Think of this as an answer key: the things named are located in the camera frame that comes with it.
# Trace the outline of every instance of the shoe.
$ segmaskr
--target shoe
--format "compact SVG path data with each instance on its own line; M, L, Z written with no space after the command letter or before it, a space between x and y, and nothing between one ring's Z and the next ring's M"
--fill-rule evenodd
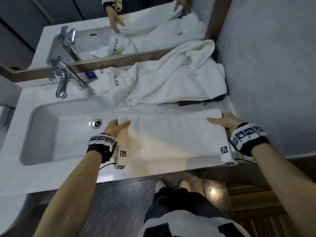
M167 187L166 183L160 179L156 182L156 185L155 185L155 192L158 193L158 191L162 188L162 187Z
M189 192L191 192L191 185L190 183L186 180L186 179L181 179L179 181L179 188L185 188L187 189Z

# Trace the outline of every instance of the chrome faucet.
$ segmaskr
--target chrome faucet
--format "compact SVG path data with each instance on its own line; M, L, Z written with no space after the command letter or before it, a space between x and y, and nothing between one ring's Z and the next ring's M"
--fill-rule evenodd
M72 28L69 33L67 33L67 30L68 26L63 26L60 29L60 34L57 37L57 41L74 61L80 61L81 58L74 47L77 30Z
M56 91L56 97L67 98L67 85L71 81L75 84L78 90L82 91L88 87L77 74L68 66L68 64L60 56L51 59L52 71L48 77L50 81L55 81L60 76L59 84Z

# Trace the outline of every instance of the mirror frame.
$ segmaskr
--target mirror frame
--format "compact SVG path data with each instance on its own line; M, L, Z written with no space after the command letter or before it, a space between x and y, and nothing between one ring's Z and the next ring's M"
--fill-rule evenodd
M212 39L217 41L219 33L222 29L223 23L225 21L227 12L229 10L232 0L215 0L212 9L210 21L206 31L206 39ZM165 54L167 54L171 49L150 51L141 54L130 54L124 56L118 56L108 59L98 59L92 61L82 61L69 65L76 73L95 71L97 69L104 69L107 67L123 67L131 66L136 62L148 61L148 60L158 60ZM22 71L11 71L6 67L2 66L0 63L0 75L9 79L10 81L16 83L21 81L35 80L47 78L50 74L51 68L39 68L31 70Z

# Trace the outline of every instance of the person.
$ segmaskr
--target person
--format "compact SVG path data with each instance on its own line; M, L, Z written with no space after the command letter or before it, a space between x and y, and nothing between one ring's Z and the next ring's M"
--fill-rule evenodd
M226 127L233 134L246 124L231 113L224 113L219 119L207 118L207 121ZM129 124L130 121L127 121L118 125L118 120L113 120L104 133L116 137ZM316 236L316 183L275 151L267 141L255 144L250 151L301 234L305 237ZM102 159L103 155L97 150L87 152L50 201L34 237L79 235L96 187ZM187 181L180 181L179 187L175 191L163 181L157 182L157 193L138 236L158 236L157 233L159 236L249 236L206 198L191 192Z
M104 9L107 12L107 16L109 17L110 26L115 31L116 34L120 33L120 31L117 28L117 23L125 26L124 22L120 19L118 13L124 14L124 13L130 13L135 11L140 11L145 8L153 7L156 5L164 4L172 0L125 0L125 5L122 4L122 0L101 0L102 5ZM187 0L176 0L176 4L174 6L174 10L176 11L179 7L179 5L182 5L183 7L183 14L189 13L189 5ZM134 8L127 9L127 6L134 6Z

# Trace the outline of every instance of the gray tile floor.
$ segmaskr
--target gray tile floor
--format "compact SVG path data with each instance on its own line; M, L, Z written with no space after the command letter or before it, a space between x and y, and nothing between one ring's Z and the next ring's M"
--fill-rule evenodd
M176 188L180 179L187 179L191 189L205 196L218 208L230 215L231 205L225 183L202 180L198 171L181 171L143 178L106 182L96 185L90 210L80 237L133 237L143 226L145 213L152 204L158 179ZM215 189L217 195L210 194ZM28 218L7 232L5 237L31 237L46 205L55 191L50 191Z

